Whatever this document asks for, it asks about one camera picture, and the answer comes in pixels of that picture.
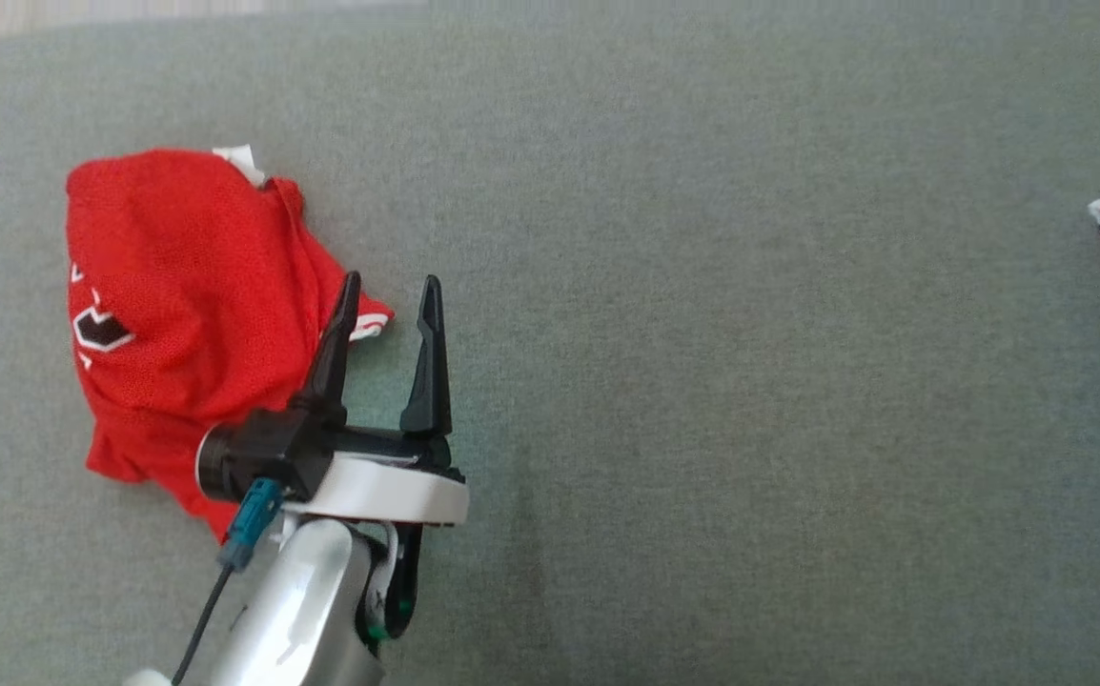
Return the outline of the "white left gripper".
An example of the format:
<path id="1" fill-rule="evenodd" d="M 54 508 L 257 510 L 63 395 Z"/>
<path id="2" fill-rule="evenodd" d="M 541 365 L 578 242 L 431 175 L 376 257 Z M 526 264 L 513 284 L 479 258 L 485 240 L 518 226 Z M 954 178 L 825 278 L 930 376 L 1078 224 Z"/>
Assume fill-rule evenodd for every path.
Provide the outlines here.
<path id="1" fill-rule="evenodd" d="M 288 401 L 289 410 L 318 417 L 324 425 L 346 422 L 342 394 L 359 299 L 361 274 L 348 272 L 305 381 Z M 453 405 L 442 303 L 440 279 L 429 274 L 417 316 L 422 343 L 409 401 L 402 410 L 402 433 L 371 427 L 330 433 L 332 460 L 317 491 L 306 500 L 305 514 L 394 524 L 466 522 L 470 490 L 453 465 L 446 438 L 453 432 Z"/>

